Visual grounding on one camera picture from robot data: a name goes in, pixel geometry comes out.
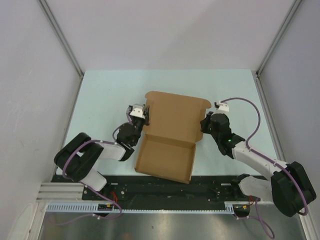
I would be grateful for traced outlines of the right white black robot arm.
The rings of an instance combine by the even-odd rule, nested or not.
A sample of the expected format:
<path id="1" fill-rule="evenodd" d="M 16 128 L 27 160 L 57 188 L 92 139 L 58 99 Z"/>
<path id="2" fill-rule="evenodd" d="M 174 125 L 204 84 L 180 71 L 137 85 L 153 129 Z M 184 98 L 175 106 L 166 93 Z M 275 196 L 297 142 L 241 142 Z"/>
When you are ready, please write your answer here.
<path id="1" fill-rule="evenodd" d="M 230 188 L 235 200 L 242 201 L 247 196 L 258 197 L 274 203 L 282 214 L 292 217 L 317 198 L 300 163 L 267 160 L 263 154 L 255 153 L 247 147 L 243 137 L 232 132 L 226 114 L 210 111 L 200 121 L 200 130 L 213 137 L 222 155 L 250 166 L 264 177 L 259 179 L 249 174 L 238 176 L 234 180 L 236 185 Z"/>

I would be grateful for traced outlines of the brown cardboard box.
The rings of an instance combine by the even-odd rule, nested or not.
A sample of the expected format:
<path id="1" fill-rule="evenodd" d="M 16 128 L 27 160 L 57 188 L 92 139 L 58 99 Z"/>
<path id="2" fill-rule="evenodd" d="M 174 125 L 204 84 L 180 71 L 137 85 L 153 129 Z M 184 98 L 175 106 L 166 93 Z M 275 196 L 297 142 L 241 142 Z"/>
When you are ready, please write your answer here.
<path id="1" fill-rule="evenodd" d="M 212 104 L 209 100 L 149 91 L 149 125 L 134 166 L 137 173 L 189 184 L 197 142 L 203 138 L 200 122 Z"/>

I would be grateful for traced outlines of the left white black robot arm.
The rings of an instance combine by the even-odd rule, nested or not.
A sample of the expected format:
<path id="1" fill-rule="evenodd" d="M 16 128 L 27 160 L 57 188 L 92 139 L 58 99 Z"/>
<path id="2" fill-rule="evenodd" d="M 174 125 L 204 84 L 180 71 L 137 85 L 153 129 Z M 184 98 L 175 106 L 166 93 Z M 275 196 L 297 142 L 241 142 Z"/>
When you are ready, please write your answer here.
<path id="1" fill-rule="evenodd" d="M 127 161 L 135 151 L 143 127 L 150 124 L 149 112 L 148 105 L 130 105 L 126 110 L 127 122 L 113 131 L 113 141 L 92 139 L 81 132 L 55 155 L 54 164 L 62 170 L 65 179 L 92 189 L 100 200 L 107 199 L 111 188 L 106 178 L 94 169 L 94 165 L 98 159 Z"/>

